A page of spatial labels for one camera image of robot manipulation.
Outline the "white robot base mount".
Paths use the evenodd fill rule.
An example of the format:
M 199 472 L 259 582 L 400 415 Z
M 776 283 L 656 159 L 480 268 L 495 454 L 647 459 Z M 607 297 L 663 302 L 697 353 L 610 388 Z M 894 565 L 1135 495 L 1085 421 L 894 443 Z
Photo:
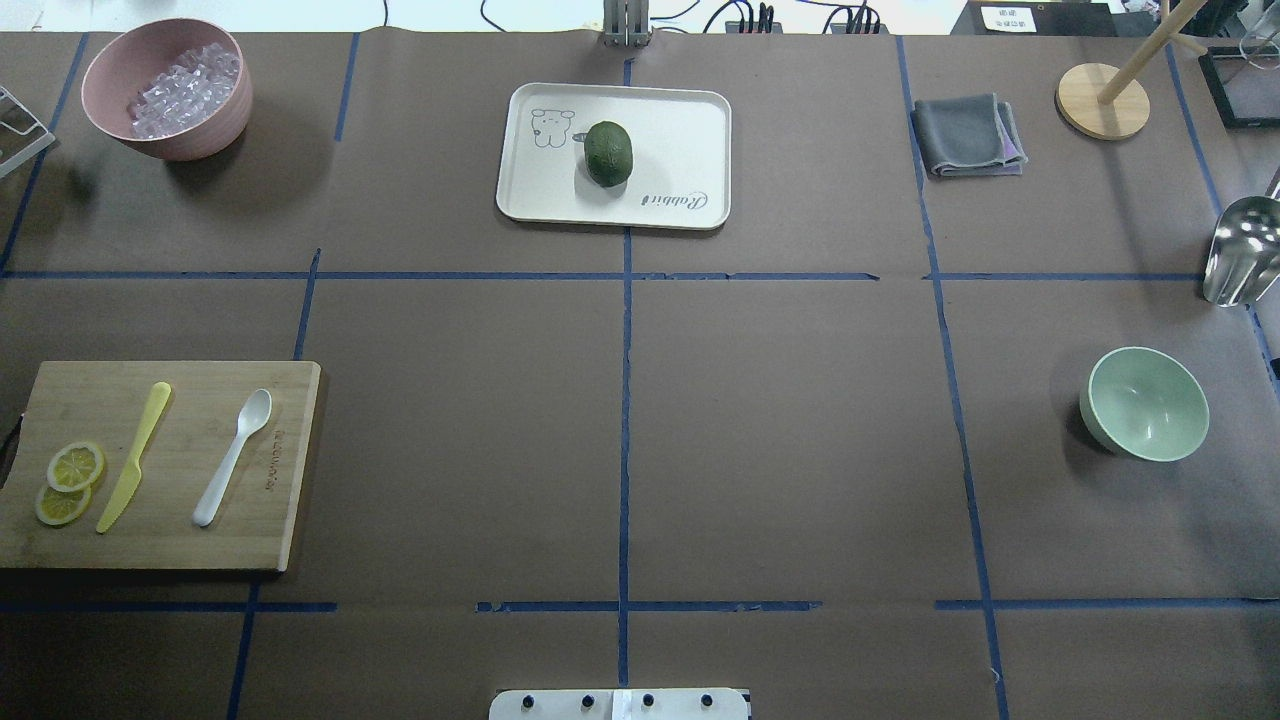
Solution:
M 751 719 L 748 691 L 728 687 L 512 689 L 489 719 Z

